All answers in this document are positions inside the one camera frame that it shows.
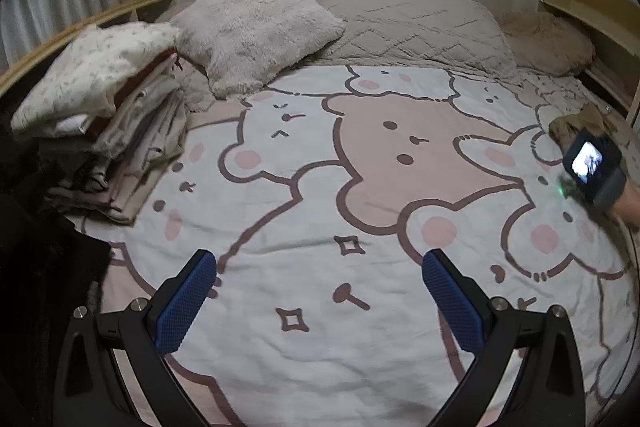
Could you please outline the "wooden shelf left side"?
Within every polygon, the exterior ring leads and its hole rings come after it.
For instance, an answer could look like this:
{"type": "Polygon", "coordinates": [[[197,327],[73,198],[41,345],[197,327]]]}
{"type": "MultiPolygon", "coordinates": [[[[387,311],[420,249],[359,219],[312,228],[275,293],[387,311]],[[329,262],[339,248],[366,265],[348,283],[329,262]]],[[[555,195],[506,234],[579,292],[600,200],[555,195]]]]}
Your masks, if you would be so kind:
{"type": "Polygon", "coordinates": [[[1,76],[1,95],[5,95],[34,69],[51,62],[89,26],[110,27],[128,22],[154,22],[174,0],[130,0],[65,28],[38,48],[33,49],[1,76]]]}

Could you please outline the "beige quilted pillow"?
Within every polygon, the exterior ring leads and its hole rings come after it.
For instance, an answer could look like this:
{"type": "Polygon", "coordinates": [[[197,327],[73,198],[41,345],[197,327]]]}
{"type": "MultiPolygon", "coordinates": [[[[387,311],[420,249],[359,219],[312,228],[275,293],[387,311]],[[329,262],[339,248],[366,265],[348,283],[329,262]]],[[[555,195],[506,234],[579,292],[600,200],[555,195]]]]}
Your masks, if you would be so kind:
{"type": "Polygon", "coordinates": [[[514,54],[491,12],[473,0],[317,0],[344,20],[323,65],[451,67],[508,77],[514,54]]]}

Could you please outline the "wooden shelf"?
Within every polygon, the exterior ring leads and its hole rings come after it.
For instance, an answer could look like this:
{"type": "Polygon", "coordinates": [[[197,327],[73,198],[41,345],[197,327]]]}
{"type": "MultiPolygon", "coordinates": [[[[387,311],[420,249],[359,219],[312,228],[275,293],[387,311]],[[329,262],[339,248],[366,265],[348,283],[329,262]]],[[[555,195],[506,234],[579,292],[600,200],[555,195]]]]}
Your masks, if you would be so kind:
{"type": "Polygon", "coordinates": [[[628,124],[639,115],[639,7],[631,0],[540,0],[577,20],[594,46],[586,74],[623,109],[628,124]]]}
{"type": "Polygon", "coordinates": [[[33,49],[1,76],[1,95],[5,95],[34,69],[51,62],[89,26],[110,27],[128,22],[154,22],[174,0],[130,0],[65,28],[38,48],[33,49]]]}

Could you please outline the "fluffy white square pillow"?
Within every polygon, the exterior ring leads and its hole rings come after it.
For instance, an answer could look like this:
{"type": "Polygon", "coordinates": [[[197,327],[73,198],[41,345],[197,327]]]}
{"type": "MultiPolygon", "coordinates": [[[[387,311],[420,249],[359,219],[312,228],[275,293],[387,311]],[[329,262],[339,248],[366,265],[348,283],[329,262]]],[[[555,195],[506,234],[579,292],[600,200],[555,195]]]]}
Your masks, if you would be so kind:
{"type": "Polygon", "coordinates": [[[343,35],[316,0],[195,0],[169,20],[178,53],[201,67],[216,98],[244,98],[343,35]]]}

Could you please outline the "stack of folded clothes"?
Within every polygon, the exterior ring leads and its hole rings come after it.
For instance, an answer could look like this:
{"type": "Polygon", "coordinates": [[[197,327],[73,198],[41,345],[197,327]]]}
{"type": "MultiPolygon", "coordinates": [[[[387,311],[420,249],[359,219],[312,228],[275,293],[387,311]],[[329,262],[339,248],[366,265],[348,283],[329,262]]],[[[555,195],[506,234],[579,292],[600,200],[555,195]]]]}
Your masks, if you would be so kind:
{"type": "Polygon", "coordinates": [[[90,25],[28,92],[11,130],[18,141],[36,143],[50,202],[134,223],[183,152],[179,35],[168,23],[90,25]]]}

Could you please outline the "khaki jacket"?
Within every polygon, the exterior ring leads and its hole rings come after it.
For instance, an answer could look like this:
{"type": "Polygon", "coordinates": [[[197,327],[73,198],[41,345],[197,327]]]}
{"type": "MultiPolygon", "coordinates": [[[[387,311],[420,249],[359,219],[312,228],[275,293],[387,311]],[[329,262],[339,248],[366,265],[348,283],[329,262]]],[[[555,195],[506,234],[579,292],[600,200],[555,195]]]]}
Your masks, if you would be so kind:
{"type": "Polygon", "coordinates": [[[605,114],[593,103],[582,106],[578,113],[554,118],[549,124],[549,135],[566,153],[578,132],[586,129],[596,138],[610,138],[616,145],[624,145],[623,135],[611,114],[605,114]]]}

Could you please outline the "bear pattern bed blanket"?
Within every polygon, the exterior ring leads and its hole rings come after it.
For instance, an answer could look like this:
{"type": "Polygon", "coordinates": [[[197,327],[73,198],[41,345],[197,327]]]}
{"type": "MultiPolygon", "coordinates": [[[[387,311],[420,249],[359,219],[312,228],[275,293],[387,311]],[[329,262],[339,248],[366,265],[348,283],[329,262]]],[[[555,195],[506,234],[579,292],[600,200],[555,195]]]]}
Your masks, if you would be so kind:
{"type": "Polygon", "coordinates": [[[570,77],[306,67],[198,118],[112,245],[105,310],[152,293],[200,248],[218,277],[178,381],[214,426],[423,426],[472,355],[421,277],[439,248],[488,295],[563,306],[597,421],[639,362],[627,234],[560,187],[550,122],[587,93],[570,77]]]}

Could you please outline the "beige fuzzy pillow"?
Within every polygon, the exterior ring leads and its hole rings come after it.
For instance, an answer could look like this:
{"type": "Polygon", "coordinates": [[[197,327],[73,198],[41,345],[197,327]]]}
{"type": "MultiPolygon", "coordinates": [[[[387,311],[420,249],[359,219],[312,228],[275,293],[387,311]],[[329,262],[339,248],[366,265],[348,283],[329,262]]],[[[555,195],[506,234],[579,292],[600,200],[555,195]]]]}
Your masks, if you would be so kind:
{"type": "Polygon", "coordinates": [[[586,69],[596,56],[588,34],[566,18],[548,12],[512,11],[495,19],[518,67],[563,77],[586,69]]]}

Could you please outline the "wooden shelf right side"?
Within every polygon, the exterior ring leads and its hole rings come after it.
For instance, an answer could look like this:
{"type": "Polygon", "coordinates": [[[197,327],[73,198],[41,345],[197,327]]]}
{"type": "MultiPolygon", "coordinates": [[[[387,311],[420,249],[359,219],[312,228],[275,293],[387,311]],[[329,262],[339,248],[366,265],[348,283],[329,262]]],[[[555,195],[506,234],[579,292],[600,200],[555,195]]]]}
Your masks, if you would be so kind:
{"type": "Polygon", "coordinates": [[[631,0],[540,0],[577,20],[594,46],[586,74],[623,109],[628,124],[639,115],[639,7],[631,0]]]}

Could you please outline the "white striped curtain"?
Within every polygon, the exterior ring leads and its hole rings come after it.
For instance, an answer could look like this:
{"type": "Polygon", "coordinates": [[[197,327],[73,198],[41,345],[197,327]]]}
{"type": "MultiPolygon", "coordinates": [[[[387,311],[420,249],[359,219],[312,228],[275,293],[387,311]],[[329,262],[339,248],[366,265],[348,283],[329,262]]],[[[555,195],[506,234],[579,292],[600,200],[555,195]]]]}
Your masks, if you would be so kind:
{"type": "Polygon", "coordinates": [[[1,0],[1,69],[120,0],[1,0]]]}

